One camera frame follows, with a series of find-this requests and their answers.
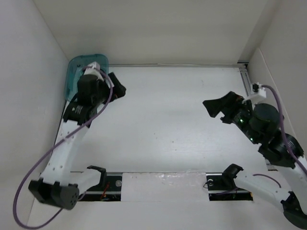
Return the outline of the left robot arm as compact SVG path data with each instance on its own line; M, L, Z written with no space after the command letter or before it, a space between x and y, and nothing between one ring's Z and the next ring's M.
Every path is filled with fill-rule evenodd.
M97 117L98 107L125 96L126 88L113 72L109 80L99 72L83 74L77 82L77 93L68 103L62 118L63 143L52 151L51 158L38 180L32 180L29 191L42 204L71 210L79 196L94 187L102 190L107 184L106 170L88 166L78 176L71 175L72 163L81 140Z

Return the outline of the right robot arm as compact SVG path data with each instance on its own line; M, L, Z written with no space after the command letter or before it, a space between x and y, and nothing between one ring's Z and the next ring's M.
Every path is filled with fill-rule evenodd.
M235 124L258 152L283 176L290 190L274 188L266 181L246 173L236 164L229 165L221 175L223 186L242 188L261 197L279 209L296 227L307 228L307 167L304 151L298 141L283 134L279 111L267 103L252 105L251 100L229 92L225 96L203 101L210 117L223 113L221 121Z

